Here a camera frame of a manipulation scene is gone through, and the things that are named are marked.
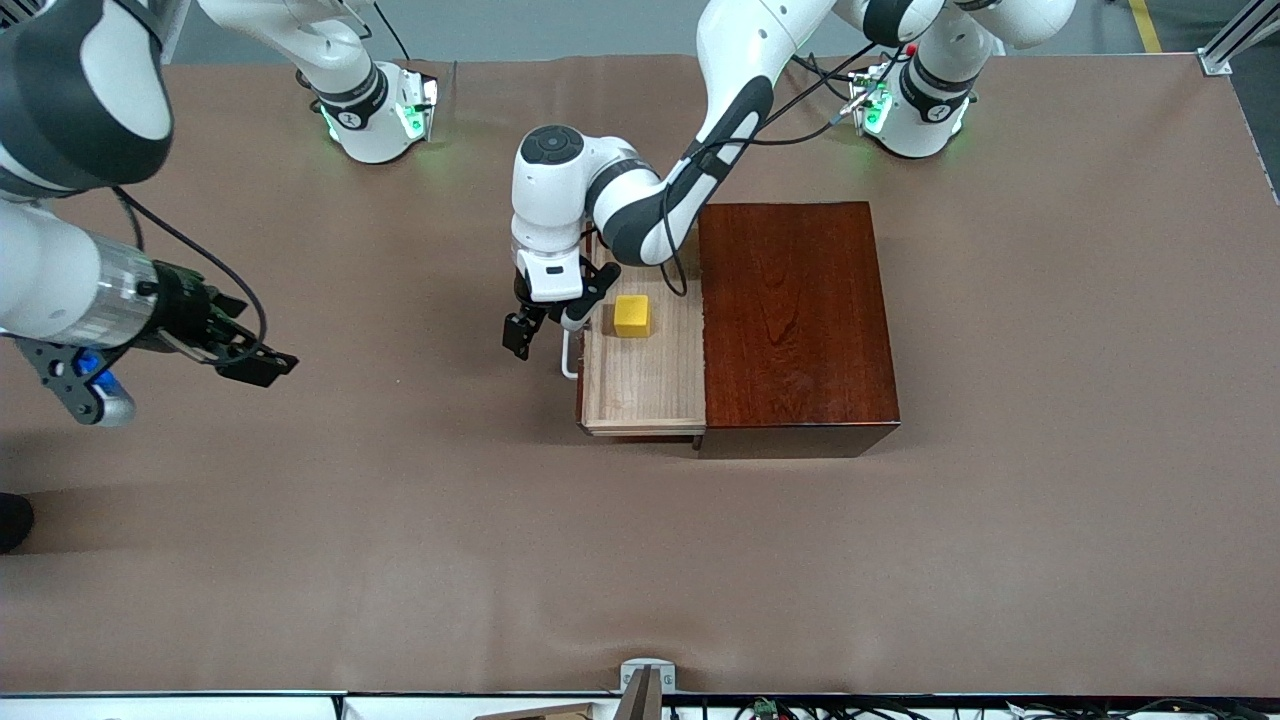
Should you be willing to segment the light wood drawer white handle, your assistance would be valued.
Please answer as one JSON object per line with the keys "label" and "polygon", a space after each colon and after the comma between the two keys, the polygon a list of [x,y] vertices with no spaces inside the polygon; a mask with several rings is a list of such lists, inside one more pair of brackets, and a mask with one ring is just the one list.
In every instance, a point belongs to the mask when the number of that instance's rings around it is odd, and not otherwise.
{"label": "light wood drawer white handle", "polygon": [[[579,334],[579,425],[595,437],[700,436],[707,428],[704,311],[698,231],[680,250],[687,293],[655,266],[626,266]],[[614,331],[616,301],[649,300],[646,338]]]}

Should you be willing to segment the brown table cover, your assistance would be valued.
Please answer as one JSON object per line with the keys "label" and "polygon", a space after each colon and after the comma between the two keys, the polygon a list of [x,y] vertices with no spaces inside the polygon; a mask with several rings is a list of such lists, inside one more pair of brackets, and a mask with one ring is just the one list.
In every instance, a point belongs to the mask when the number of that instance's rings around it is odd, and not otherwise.
{"label": "brown table cover", "polygon": [[690,56],[470,63],[433,141],[352,163],[282,65],[168,67],[134,195],[260,293],[271,388],[116,366],[74,423],[0,342],[0,691],[1280,697],[1280,206],[1193,56],[1006,56],[947,151],[847,127],[721,202],[872,206],[902,425],[849,460],[599,445],[544,331],[500,345],[532,127],[666,170]]}

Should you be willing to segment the dark red wooden cabinet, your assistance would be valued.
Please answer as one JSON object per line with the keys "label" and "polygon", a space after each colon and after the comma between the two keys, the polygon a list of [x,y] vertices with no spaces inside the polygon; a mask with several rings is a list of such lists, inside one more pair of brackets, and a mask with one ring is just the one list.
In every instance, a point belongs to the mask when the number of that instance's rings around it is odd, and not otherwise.
{"label": "dark red wooden cabinet", "polygon": [[858,457],[900,427],[868,202],[710,204],[698,242],[700,457]]}

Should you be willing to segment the black ribbed round object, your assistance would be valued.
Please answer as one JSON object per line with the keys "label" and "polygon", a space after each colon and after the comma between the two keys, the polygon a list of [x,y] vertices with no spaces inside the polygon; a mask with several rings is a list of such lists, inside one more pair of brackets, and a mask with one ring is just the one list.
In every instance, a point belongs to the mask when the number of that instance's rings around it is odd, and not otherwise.
{"label": "black ribbed round object", "polygon": [[27,497],[0,492],[0,555],[19,548],[35,525],[35,509]]}

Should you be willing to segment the brown cardboard piece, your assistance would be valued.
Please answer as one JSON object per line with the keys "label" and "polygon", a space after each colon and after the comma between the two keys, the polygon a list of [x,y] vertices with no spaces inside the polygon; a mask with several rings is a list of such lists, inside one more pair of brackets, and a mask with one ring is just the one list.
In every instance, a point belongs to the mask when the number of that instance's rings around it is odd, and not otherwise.
{"label": "brown cardboard piece", "polygon": [[571,705],[552,705],[532,708],[508,710],[497,714],[483,714],[474,720],[595,720],[594,702]]}

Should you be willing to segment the aluminium frame post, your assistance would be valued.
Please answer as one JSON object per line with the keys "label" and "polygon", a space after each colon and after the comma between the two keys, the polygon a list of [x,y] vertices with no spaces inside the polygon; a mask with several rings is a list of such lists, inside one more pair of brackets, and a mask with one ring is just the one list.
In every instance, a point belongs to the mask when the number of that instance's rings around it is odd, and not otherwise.
{"label": "aluminium frame post", "polygon": [[1245,5],[1196,51],[1206,77],[1230,76],[1230,60],[1280,32],[1280,0],[1247,0]]}
{"label": "aluminium frame post", "polygon": [[146,0],[147,8],[157,18],[161,64],[172,63],[193,4],[195,0]]}

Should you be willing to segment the white table edge rail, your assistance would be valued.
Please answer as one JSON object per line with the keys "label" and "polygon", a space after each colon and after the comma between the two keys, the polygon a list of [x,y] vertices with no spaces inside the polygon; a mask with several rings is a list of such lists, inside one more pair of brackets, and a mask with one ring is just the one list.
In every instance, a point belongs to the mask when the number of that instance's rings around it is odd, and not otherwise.
{"label": "white table edge rail", "polygon": [[585,706],[611,720],[614,698],[329,694],[0,696],[0,720],[475,720],[493,714]]}

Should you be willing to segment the silver metal bracket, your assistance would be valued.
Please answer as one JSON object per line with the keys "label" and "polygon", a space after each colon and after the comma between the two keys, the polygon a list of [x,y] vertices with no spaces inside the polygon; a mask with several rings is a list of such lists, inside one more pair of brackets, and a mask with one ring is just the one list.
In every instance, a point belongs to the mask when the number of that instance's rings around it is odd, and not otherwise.
{"label": "silver metal bracket", "polygon": [[660,659],[631,659],[620,667],[622,696],[612,720],[680,720],[666,703],[677,693],[676,666]]}

